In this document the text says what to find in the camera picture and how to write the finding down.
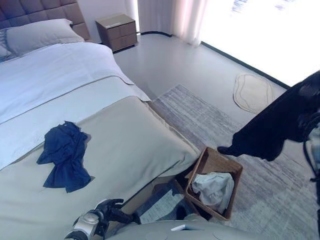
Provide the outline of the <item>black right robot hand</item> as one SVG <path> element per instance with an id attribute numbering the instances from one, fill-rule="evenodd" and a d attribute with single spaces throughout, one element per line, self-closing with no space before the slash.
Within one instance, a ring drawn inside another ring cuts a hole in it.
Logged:
<path id="1" fill-rule="evenodd" d="M 301 130 L 307 127 L 311 115 L 320 111 L 320 72 L 317 71 L 303 81 L 298 92 L 303 100 L 303 112 L 299 116 L 298 126 Z"/>

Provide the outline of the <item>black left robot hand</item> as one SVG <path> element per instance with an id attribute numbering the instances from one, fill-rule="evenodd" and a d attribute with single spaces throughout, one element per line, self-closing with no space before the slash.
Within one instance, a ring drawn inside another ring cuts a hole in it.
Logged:
<path id="1" fill-rule="evenodd" d="M 104 199 L 96 205 L 94 210 L 101 216 L 103 223 L 112 221 L 122 224 L 136 223 L 140 225 L 141 220 L 137 213 L 128 214 L 122 211 L 123 203 L 124 199 L 122 198 Z"/>

